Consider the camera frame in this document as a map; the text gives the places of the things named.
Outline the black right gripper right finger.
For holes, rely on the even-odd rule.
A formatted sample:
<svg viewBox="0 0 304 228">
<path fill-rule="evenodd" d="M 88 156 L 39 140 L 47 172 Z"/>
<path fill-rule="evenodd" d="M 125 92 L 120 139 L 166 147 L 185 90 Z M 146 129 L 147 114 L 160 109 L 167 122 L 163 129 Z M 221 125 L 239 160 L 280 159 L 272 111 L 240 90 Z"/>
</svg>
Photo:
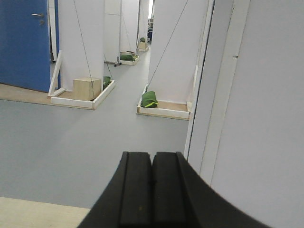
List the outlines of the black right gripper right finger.
<svg viewBox="0 0 304 228">
<path fill-rule="evenodd" d="M 152 163 L 154 228 L 265 228 L 216 193 L 181 152 L 158 152 Z"/>
</svg>

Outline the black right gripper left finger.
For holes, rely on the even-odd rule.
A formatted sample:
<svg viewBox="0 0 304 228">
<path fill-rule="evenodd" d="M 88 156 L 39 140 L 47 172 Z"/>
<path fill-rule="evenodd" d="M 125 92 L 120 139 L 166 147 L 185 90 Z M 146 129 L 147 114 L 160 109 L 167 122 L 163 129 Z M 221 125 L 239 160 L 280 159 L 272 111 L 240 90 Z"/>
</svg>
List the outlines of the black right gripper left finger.
<svg viewBox="0 0 304 228">
<path fill-rule="evenodd" d="M 152 227 L 152 164 L 148 153 L 123 152 L 112 179 L 79 227 Z"/>
</svg>

